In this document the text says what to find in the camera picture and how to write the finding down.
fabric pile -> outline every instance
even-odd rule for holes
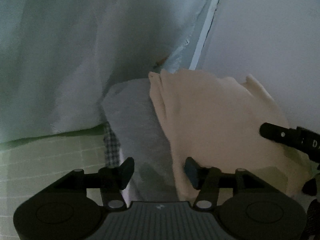
[[[301,193],[313,176],[308,156],[260,136],[264,122],[286,128],[289,124],[251,75],[239,84],[203,71],[163,70],[149,73],[148,79],[114,85],[102,106],[113,138],[119,140],[108,143],[106,138],[113,134],[109,127],[107,164],[135,159],[129,202],[193,203],[198,191],[183,171],[187,157],[225,173],[247,169],[288,196],[302,199],[306,211],[315,199]],[[221,190],[218,205],[230,197],[232,190]]]

beige cloth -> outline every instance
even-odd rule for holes
[[[198,194],[183,171],[189,156],[201,166],[215,166],[226,173],[247,169],[289,196],[311,178],[306,154],[259,135],[264,122],[286,128],[289,124],[253,76],[239,84],[230,77],[181,69],[175,74],[149,73],[149,79],[150,97],[170,141],[181,201],[193,202]],[[225,191],[224,198],[230,196]]]

brown stain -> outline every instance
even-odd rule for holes
[[[155,64],[155,66],[154,66],[154,68],[157,68],[157,67],[162,66],[162,65],[165,63],[165,61],[168,59],[168,57],[169,57],[169,56],[164,57],[163,59],[157,61],[156,64]]]

white wall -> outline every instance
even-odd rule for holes
[[[320,133],[320,0],[220,0],[197,69],[252,73],[292,126]]]

white curtain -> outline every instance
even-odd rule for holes
[[[0,0],[0,143],[93,127],[110,85],[181,48],[206,0]]]

